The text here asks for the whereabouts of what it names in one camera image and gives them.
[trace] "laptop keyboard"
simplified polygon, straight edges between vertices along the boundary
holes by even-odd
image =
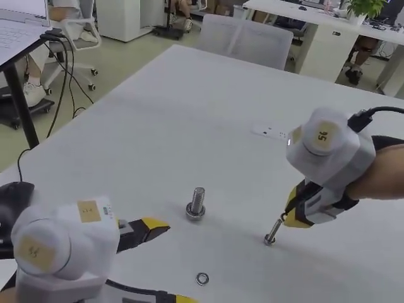
[[[26,30],[20,30],[11,27],[0,27],[0,49],[10,49],[16,42],[21,42],[26,36],[30,36],[32,33]]]

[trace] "green leaves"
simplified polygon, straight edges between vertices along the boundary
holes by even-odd
[[[370,18],[380,14],[386,0],[350,0],[348,12],[353,12],[356,17],[367,15]]]

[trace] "laptop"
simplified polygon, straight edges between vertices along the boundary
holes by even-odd
[[[47,0],[0,0],[0,65],[49,30]]]

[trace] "black shoe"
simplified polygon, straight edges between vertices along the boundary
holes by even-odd
[[[345,72],[345,76],[347,76],[349,83],[351,83],[353,85],[358,85],[359,80],[362,77],[362,72],[361,71],[352,71],[352,68],[350,68]]]

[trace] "potted plant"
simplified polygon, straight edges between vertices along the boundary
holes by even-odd
[[[385,3],[386,0],[349,0],[348,20],[351,24],[361,25],[366,16],[376,17]]]

